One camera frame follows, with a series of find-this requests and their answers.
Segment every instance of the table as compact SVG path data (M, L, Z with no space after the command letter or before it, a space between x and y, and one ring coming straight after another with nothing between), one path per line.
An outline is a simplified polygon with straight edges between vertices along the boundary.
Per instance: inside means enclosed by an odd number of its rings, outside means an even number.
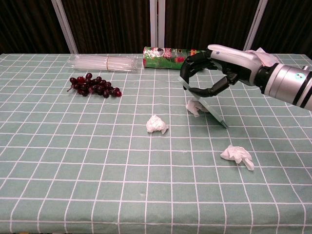
M211 98L225 129L187 112L179 71L93 72L123 96L82 97L66 92L85 74L68 58L0 56L0 233L312 232L311 112L239 82ZM164 135L146 132L152 114ZM251 153L253 172L220 158L229 144Z

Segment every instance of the grape stem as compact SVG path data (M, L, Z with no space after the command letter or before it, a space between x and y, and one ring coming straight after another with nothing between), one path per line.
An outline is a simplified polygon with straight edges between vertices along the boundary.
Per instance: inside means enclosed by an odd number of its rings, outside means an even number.
M67 92L69 92L72 88L73 88L73 85L70 86L70 88L67 90Z

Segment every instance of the white tissue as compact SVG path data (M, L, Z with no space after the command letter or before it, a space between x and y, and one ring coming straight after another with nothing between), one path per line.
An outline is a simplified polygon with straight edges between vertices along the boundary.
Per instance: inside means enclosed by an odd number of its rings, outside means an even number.
M154 131L161 131L161 133L164 134L167 131L168 126L166 125L164 121L161 120L161 118L159 118L156 115L153 115L147 121L146 129L148 133L152 133Z
M195 101L193 99L188 100L186 109L188 109L188 111L191 112L195 117L199 116L199 110L203 112L209 112L206 107L204 107L199 101Z
M233 160L237 164L243 161L249 171L254 170L252 156L243 147L229 145L220 156L226 160Z
M246 50L246 52L257 55L263 66L271 67L275 63L280 63L274 55L266 53L262 48L259 48L256 51Z

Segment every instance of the dark brown curtain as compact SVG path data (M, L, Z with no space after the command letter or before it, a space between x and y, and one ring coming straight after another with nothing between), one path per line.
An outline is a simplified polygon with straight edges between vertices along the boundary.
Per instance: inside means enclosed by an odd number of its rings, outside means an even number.
M51 0L0 0L1 53L69 53Z
M252 49L312 58L312 0L269 0Z
M168 0L165 46L205 49L221 44L243 49L258 0Z
M63 0L79 53L142 53L151 44L148 0Z

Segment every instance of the robotic arm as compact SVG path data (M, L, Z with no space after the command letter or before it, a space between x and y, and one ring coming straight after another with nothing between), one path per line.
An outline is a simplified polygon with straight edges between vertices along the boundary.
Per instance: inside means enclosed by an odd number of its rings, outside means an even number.
M241 81L259 87L262 94L312 111L312 72L308 66L299 69L276 63L266 67L254 54L213 44L205 52L187 57L180 76L189 83L189 78L204 68L220 70L225 77L211 88L189 89L200 97L215 96Z

